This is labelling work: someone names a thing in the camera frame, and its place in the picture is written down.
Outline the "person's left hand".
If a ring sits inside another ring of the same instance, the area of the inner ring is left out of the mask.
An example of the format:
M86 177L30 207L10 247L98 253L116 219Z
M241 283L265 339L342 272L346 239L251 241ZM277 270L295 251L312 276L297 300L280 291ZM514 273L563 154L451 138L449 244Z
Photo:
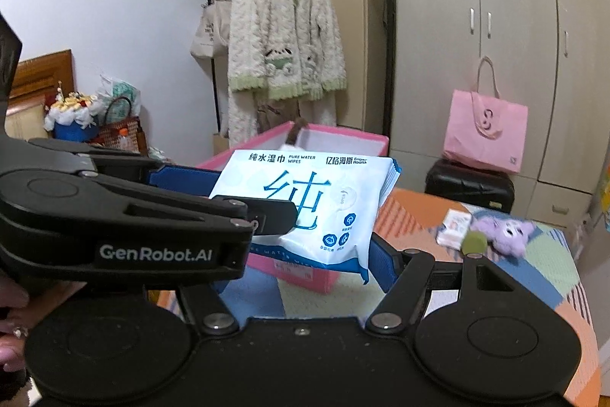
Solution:
M24 347L27 334L36 324L85 286L79 282L60 282L41 296L31 298L27 291L9 278L1 277L1 366L16 372L25 366Z

